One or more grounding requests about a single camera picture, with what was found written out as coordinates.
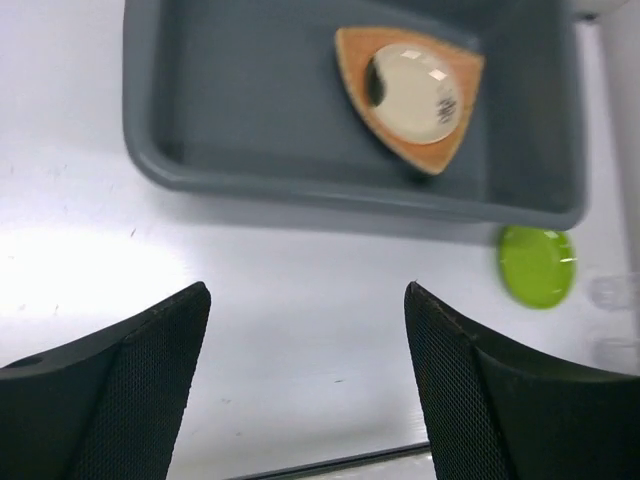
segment white table surface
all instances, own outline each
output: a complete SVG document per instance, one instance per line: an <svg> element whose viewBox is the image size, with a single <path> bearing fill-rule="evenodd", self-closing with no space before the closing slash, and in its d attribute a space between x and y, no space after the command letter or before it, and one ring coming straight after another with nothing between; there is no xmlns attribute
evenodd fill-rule
<svg viewBox="0 0 640 480"><path fill-rule="evenodd" d="M578 27L591 177L587 216L571 232L578 283L563 305L538 312L501 286L492 226L151 184L122 137L122 14L123 0L0 3L0 364L204 280L211 319L170 478L223 479L425 441L402 311L411 280L585 364L594 335L635 332L632 315L598 312L584 295L590 272L628 265L598 27Z"/></svg>

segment wooden plate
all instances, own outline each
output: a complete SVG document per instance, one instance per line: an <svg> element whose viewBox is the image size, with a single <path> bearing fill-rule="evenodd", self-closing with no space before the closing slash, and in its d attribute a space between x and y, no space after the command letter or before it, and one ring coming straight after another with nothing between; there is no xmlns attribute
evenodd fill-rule
<svg viewBox="0 0 640 480"><path fill-rule="evenodd" d="M342 79L364 122L416 168L441 173L469 125L484 57L429 35L386 27L341 28L335 42ZM372 92L372 81L386 91ZM420 88L413 110L411 95L401 91L409 87ZM395 106L383 109L387 94Z"/></svg>

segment orange triangular dish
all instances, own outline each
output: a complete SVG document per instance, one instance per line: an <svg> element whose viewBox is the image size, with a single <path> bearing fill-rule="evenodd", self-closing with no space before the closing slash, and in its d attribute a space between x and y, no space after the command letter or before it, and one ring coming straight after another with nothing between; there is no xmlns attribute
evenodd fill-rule
<svg viewBox="0 0 640 480"><path fill-rule="evenodd" d="M378 138L416 168L435 175L451 162L469 125L484 68L484 57L437 38L410 30L387 27L348 27L336 32L336 52L340 73L351 101ZM464 103L462 118L454 132L437 143L421 145L392 134L372 113L366 86L366 70L381 48L408 43L428 49L447 62L456 77Z"/></svg>

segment green plastic disc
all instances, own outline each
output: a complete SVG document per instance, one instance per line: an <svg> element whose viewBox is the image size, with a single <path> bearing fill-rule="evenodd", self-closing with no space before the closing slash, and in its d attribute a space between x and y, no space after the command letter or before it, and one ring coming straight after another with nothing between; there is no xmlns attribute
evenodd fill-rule
<svg viewBox="0 0 640 480"><path fill-rule="evenodd" d="M569 294L576 256L562 232L507 227L499 243L500 270L511 294L531 308L553 308Z"/></svg>

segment gray plastic tray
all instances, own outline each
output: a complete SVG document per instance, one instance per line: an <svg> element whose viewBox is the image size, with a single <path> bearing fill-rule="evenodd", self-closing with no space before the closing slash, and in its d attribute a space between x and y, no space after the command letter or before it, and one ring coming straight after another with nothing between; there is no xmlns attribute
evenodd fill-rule
<svg viewBox="0 0 640 480"><path fill-rule="evenodd" d="M355 113L333 44L350 25L486 56L442 175L414 172ZM559 0L127 0L125 140L174 189L568 229L585 188L575 57Z"/></svg>

